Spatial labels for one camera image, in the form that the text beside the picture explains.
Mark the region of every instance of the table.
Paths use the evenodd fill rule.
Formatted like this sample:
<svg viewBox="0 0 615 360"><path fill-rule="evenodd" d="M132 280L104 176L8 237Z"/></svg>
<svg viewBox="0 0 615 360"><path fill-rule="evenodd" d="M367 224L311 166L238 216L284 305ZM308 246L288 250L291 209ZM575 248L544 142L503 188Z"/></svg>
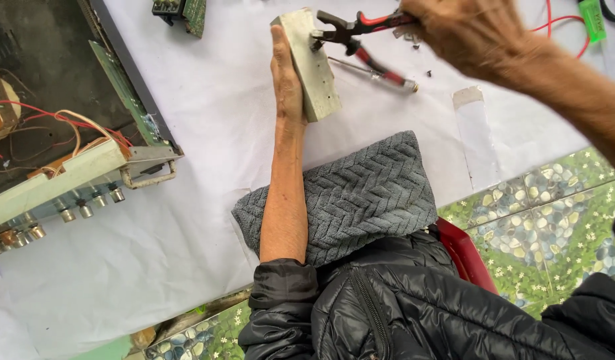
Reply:
<svg viewBox="0 0 615 360"><path fill-rule="evenodd" d="M270 179L275 105L269 22L303 6L352 19L358 10L378 17L398 4L210 0L198 40L153 17L143 0L106 2L187 156L175 180L126 191L127 201L87 221L50 221L42 241L0 256L0 359L70 357L248 285L256 259L235 236L229 212ZM520 3L528 27L546 21L543 0ZM577 13L571 0L552 0L552 7L554 17ZM573 53L583 45L580 23L553 32ZM396 94L333 66L343 111L308 127L304 168L412 129L438 206L479 191L469 179L451 101L452 93L473 85L483 90L502 179L588 144L543 105L464 78L425 45L414 51L389 31L363 42L378 59L415 78L421 90ZM325 50L344 57L336 44ZM615 28L583 61L615 79Z"/></svg>

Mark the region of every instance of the gray towel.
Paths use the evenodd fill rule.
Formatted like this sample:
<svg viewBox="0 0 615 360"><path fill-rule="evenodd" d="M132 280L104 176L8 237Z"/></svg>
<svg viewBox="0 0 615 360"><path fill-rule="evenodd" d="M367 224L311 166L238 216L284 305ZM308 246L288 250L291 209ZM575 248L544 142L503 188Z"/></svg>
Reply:
<svg viewBox="0 0 615 360"><path fill-rule="evenodd" d="M322 266L386 236L405 236L438 219L412 131L404 131L303 173L306 262ZM241 198L232 215L259 254L269 186Z"/></svg>

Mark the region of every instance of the black jacket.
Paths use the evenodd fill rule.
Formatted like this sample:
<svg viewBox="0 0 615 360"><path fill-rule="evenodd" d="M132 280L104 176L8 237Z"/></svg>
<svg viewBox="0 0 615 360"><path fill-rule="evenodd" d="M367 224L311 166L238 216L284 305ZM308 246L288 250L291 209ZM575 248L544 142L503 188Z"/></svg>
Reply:
<svg viewBox="0 0 615 360"><path fill-rule="evenodd" d="M461 280L422 231L315 269L256 268L246 360L615 359L615 281L593 274L537 321Z"/></svg>

